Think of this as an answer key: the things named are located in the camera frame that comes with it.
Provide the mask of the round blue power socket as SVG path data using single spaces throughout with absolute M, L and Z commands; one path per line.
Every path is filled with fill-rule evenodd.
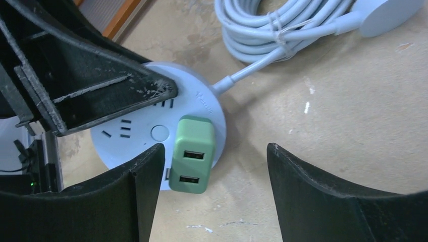
M 213 123 L 216 136 L 213 168 L 225 146 L 225 115 L 214 88 L 202 75 L 171 62 L 151 62 L 146 67 L 174 80 L 178 95 L 98 125 L 90 130 L 91 138 L 99 157 L 109 169 L 135 158 L 154 144 L 163 144 L 165 164 L 160 188 L 171 190 L 169 177 L 180 118 L 192 115 Z

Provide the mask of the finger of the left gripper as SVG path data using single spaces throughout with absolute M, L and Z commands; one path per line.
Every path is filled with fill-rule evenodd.
M 178 95 L 73 1 L 1 1 L 1 118 L 62 137 Z

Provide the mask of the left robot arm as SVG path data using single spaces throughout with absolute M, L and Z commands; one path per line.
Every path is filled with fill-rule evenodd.
M 149 60 L 102 36 L 78 1 L 1 1 L 1 134 L 6 120 L 20 167 L 1 171 L 1 189 L 62 188 L 57 137 L 175 98 L 176 82 Z

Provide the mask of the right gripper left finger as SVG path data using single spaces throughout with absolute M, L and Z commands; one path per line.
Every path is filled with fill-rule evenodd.
M 1 241 L 149 241 L 165 164 L 155 144 L 60 192 L 33 193 L 30 177 L 1 176 Z

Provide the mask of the green charger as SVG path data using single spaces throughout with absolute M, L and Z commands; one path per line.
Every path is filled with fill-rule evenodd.
M 202 194 L 206 191 L 216 151 L 211 120 L 185 115 L 175 136 L 169 186 L 176 192 Z

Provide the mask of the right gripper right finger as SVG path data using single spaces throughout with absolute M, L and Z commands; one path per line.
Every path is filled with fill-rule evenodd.
M 276 143 L 266 159 L 283 241 L 427 241 L 427 191 L 358 185 Z

